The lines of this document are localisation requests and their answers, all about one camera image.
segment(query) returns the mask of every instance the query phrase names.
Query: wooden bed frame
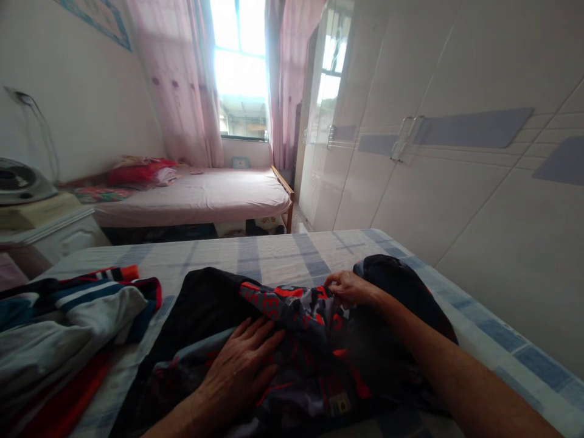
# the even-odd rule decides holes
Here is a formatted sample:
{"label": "wooden bed frame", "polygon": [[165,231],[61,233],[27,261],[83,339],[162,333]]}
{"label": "wooden bed frame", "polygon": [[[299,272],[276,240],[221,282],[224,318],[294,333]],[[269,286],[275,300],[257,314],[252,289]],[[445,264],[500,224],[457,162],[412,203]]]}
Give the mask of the wooden bed frame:
{"label": "wooden bed frame", "polygon": [[[288,209],[287,213],[283,213],[280,216],[282,217],[283,222],[286,224],[286,233],[292,233],[292,211],[294,211],[294,190],[288,185],[286,180],[280,175],[278,169],[274,166],[271,166],[272,171],[274,172],[278,182],[282,185],[284,190],[288,196],[290,196],[290,208]],[[58,186],[59,189],[64,189],[66,187],[86,187],[86,186],[96,186],[98,184],[104,184],[108,179],[108,173],[98,173],[97,175],[87,176],[85,178],[74,179],[73,181],[66,182],[64,184],[60,184]]]}
{"label": "wooden bed frame", "polygon": [[292,202],[290,204],[290,208],[288,209],[288,213],[287,213],[288,217],[286,219],[284,219],[284,214],[281,215],[282,220],[286,224],[286,232],[288,234],[291,234],[292,233],[292,211],[294,210],[294,190],[292,190],[292,188],[288,185],[286,180],[282,177],[282,175],[280,175],[280,172],[278,172],[278,169],[276,169],[274,166],[271,166],[271,167],[272,167],[272,170],[274,171],[274,174],[276,175],[276,178],[278,179],[278,181],[280,182],[280,184],[282,185],[284,190],[286,190],[286,192],[289,194],[290,201]]}

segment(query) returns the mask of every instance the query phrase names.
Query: picture frame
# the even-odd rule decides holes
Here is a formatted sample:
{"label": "picture frame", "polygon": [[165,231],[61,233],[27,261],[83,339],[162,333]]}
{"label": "picture frame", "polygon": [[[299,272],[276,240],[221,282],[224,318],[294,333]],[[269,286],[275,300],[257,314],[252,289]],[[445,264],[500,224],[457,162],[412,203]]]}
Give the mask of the picture frame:
{"label": "picture frame", "polygon": [[249,169],[249,158],[247,157],[233,157],[231,159],[233,169]]}
{"label": "picture frame", "polygon": [[54,1],[117,42],[124,49],[132,51],[130,37],[123,24],[122,15],[110,0]]}

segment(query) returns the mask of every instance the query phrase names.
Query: mattress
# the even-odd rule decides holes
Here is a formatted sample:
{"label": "mattress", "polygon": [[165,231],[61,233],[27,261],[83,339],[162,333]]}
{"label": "mattress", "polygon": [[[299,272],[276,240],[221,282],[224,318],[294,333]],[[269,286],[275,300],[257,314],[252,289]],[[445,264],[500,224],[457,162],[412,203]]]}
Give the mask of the mattress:
{"label": "mattress", "polygon": [[[65,279],[109,266],[138,264],[162,285],[162,306],[139,346],[124,347],[72,436],[107,436],[137,367],[152,347],[181,290],[184,276],[205,266],[264,284],[320,285],[371,254],[411,266],[452,322],[461,347],[493,370],[566,437],[584,434],[584,383],[465,291],[379,230],[243,237],[194,242],[89,248],[63,259],[42,277]],[[462,436],[452,420],[402,408],[327,436]]]}
{"label": "mattress", "polygon": [[168,187],[136,192],[120,202],[95,204],[101,227],[147,227],[239,221],[277,216],[288,210],[289,194],[271,169],[179,168]]}

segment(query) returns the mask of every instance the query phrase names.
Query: electric fan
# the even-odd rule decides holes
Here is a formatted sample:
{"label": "electric fan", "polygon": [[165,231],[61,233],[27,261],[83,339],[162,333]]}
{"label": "electric fan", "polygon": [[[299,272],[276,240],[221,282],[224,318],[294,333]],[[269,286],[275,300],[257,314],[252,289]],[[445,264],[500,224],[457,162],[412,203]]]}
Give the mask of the electric fan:
{"label": "electric fan", "polygon": [[0,205],[31,203],[57,193],[57,189],[38,170],[18,161],[0,158]]}

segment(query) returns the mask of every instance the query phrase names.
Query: blue checkered bed sheet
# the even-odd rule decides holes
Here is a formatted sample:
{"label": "blue checkered bed sheet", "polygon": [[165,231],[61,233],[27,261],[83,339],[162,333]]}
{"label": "blue checkered bed sheet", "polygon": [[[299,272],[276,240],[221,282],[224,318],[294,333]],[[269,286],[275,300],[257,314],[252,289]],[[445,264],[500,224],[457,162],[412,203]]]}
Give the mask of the blue checkered bed sheet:
{"label": "blue checkered bed sheet", "polygon": [[[426,265],[385,233],[375,229],[243,237],[195,242],[90,248],[62,260],[42,277],[64,279],[110,266],[137,264],[142,277],[157,277],[162,307],[139,346],[119,350],[73,436],[109,434],[137,367],[152,347],[184,276],[214,266],[275,285],[320,285],[331,273],[352,269],[371,254],[389,254],[414,268],[452,322],[461,347],[487,367],[552,423],[564,436],[584,436],[584,384],[466,292]],[[327,436],[462,436],[448,419],[403,408]]]}

